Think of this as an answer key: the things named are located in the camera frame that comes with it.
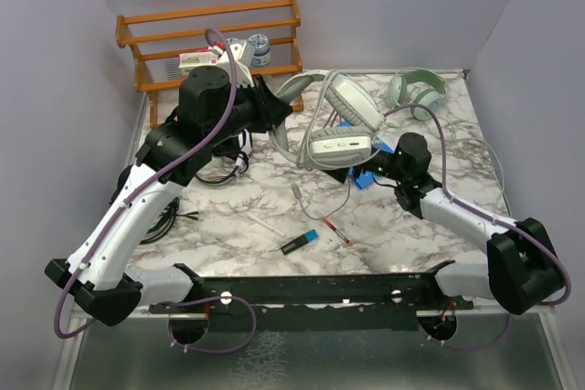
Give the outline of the black white headphones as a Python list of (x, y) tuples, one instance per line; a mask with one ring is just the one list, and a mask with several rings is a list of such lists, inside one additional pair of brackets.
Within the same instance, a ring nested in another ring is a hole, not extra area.
[(253, 141), (248, 130), (241, 131), (212, 149), (215, 165), (195, 178), (206, 186), (229, 184), (245, 174), (250, 166)]

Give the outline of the black blue headphones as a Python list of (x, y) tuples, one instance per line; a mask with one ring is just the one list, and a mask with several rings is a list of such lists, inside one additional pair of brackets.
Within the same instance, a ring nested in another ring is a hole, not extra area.
[[(118, 176), (116, 189), (113, 192), (109, 205), (111, 206), (113, 202), (116, 200), (120, 192), (125, 187), (125, 184), (128, 180), (130, 175), (132, 165), (126, 166)], [(199, 220), (200, 212), (199, 211), (191, 211), (186, 212), (183, 214), (179, 214), (179, 207), (180, 207), (180, 200), (178, 197), (174, 198), (166, 207), (165, 209), (159, 214), (157, 220), (152, 224), (152, 226), (147, 230), (146, 235), (140, 241), (140, 245), (149, 245), (153, 244), (163, 237), (165, 237), (172, 227), (175, 225), (176, 219), (178, 217), (184, 217), (190, 220)]]

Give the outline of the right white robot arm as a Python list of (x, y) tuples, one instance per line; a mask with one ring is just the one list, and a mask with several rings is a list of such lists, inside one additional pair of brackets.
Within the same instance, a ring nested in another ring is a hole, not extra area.
[(419, 219), (446, 227), (481, 250), (483, 264), (452, 262), (420, 285), (421, 301), (439, 309), (455, 296), (495, 300), (520, 315), (535, 305), (567, 299), (571, 284), (545, 227), (534, 218), (500, 216), (451, 193), (430, 172), (431, 152), (423, 136), (407, 132), (391, 152), (375, 147), (356, 129), (319, 147), (336, 170), (369, 171), (395, 182), (401, 208)]

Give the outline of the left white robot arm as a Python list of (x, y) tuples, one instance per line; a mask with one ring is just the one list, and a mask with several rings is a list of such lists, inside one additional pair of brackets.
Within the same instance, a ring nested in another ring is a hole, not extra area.
[(264, 79), (234, 86), (217, 67), (194, 69), (164, 124), (150, 131), (127, 180), (85, 243), (51, 260), (46, 275), (96, 321), (114, 326), (136, 308), (162, 302), (184, 312), (202, 299), (197, 276), (183, 264), (129, 269), (127, 264), (164, 208), (212, 158), (212, 150), (243, 130), (264, 133), (292, 113), (295, 93), (271, 93)]

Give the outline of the mint green headphones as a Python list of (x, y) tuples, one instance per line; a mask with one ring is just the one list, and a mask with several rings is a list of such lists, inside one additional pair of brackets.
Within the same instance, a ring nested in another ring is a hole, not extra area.
[(445, 101), (448, 92), (448, 82), (435, 72), (422, 68), (405, 68), (390, 80), (386, 102), (390, 108), (414, 103), (415, 107), (409, 107), (411, 117), (427, 121), (431, 115), (421, 106), (435, 112)]

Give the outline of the blue notebook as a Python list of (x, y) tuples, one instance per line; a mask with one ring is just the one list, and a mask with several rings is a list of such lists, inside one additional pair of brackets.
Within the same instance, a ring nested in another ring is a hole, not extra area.
[[(383, 139), (380, 139), (379, 137), (375, 138), (374, 146), (377, 148), (381, 148), (385, 152), (389, 153), (394, 152), (394, 150), (389, 145), (387, 145)], [(374, 176), (369, 171), (363, 171), (360, 175), (357, 175), (355, 169), (350, 168), (347, 174), (351, 178), (356, 188), (359, 190), (366, 189), (367, 187), (370, 187), (374, 183)]]

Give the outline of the red pen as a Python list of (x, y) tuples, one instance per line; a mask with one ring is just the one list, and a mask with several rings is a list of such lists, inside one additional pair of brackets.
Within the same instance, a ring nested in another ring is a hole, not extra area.
[(349, 247), (354, 245), (353, 241), (338, 227), (336, 227), (327, 217), (322, 219), (322, 222), (331, 229), (344, 243)]

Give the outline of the right blue white jar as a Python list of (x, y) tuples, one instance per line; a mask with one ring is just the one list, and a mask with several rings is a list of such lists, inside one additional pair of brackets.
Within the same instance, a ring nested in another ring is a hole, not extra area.
[(251, 35), (248, 42), (254, 49), (251, 65), (256, 68), (267, 66), (271, 62), (271, 41), (263, 34)]

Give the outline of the blue black highlighter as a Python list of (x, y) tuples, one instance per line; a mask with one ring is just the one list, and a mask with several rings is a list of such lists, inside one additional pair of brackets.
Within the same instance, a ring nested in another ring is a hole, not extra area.
[(305, 245), (315, 241), (317, 238), (319, 238), (318, 232), (315, 229), (311, 229), (299, 237), (289, 241), (287, 244), (281, 246), (280, 251), (283, 255), (289, 255), (294, 251), (304, 247)]

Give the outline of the white stick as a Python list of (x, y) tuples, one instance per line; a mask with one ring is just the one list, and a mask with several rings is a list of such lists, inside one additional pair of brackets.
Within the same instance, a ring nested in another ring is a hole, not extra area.
[(286, 237), (286, 235), (281, 232), (281, 230), (277, 229), (276, 227), (271, 226), (270, 224), (268, 224), (266, 221), (256, 217), (255, 215), (251, 214), (251, 213), (247, 213), (246, 214), (247, 217), (254, 222), (255, 224), (265, 228), (266, 230), (271, 231), (273, 234), (275, 234), (278, 237)]

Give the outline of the white red box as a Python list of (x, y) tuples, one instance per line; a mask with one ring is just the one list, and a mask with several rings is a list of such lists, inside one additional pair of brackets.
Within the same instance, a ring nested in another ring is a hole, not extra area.
[(213, 51), (187, 52), (179, 55), (178, 68), (183, 76), (200, 66), (215, 65), (218, 55)]

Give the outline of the wooden shelf rack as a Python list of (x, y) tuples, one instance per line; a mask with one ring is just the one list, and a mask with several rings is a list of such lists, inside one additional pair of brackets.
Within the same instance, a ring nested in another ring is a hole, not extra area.
[(205, 28), (215, 26), (225, 37), (247, 39), (262, 34), (269, 39), (271, 61), (253, 67), (254, 75), (288, 76), (303, 70), (298, 43), (301, 11), (297, 0), (264, 0), (232, 5), (117, 16), (116, 44), (133, 56), (134, 86), (150, 104), (150, 122), (159, 122), (159, 94), (176, 90), (183, 80), (179, 55), (207, 47)]

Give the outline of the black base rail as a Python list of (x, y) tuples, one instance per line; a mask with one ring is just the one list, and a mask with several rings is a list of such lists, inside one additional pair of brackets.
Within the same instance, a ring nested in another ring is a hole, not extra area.
[(198, 278), (187, 305), (150, 306), (180, 331), (321, 332), (391, 329), (415, 331), (419, 313), (435, 316), (448, 305), (473, 304), (450, 298), (433, 271), (269, 277)]

